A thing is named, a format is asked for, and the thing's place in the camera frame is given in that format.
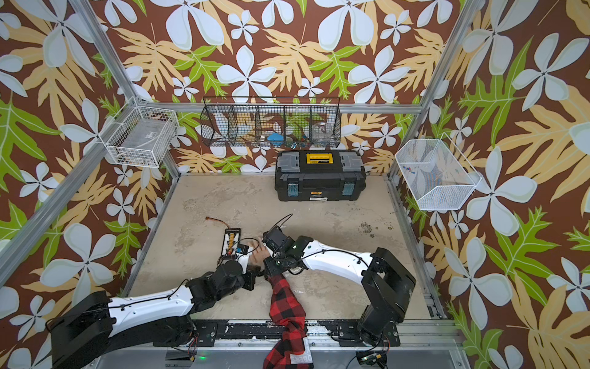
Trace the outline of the pale mannequin hand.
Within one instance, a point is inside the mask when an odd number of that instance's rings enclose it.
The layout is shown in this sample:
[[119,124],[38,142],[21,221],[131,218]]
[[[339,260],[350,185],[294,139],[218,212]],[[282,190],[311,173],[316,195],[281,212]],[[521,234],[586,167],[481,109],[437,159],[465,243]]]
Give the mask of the pale mannequin hand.
[[250,241],[248,245],[251,247],[251,253],[248,258],[248,266],[251,268],[259,268],[261,274],[265,271],[264,261],[272,257],[269,248],[261,241]]

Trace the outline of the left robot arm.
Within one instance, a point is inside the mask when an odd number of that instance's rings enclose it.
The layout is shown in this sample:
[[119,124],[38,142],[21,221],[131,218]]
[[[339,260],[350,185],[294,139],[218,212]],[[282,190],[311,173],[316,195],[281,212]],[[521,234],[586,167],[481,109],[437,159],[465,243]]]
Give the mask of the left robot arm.
[[253,290],[261,269],[227,261],[215,271],[183,281],[169,291],[134,298],[95,292],[51,320],[54,368],[83,368],[112,351],[140,344],[173,347],[196,336],[191,316],[240,289]]

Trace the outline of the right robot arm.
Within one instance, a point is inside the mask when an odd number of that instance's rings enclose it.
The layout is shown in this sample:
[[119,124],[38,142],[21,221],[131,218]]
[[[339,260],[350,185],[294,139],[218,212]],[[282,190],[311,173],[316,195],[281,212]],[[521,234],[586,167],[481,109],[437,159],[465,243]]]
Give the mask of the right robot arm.
[[272,269],[328,272],[361,285],[370,302],[356,325],[363,342],[379,343],[387,327],[404,321],[416,278],[389,250],[351,252],[307,236],[294,240],[277,225],[264,232],[262,241],[271,251]]

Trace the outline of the red plaid sleeve forearm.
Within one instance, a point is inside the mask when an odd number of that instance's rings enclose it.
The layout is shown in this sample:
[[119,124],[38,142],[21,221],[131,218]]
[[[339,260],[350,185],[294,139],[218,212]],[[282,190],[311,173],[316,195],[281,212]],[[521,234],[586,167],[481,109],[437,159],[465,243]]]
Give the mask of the red plaid sleeve forearm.
[[263,368],[314,368],[303,306],[284,276],[267,281],[272,287],[270,319],[283,330]]

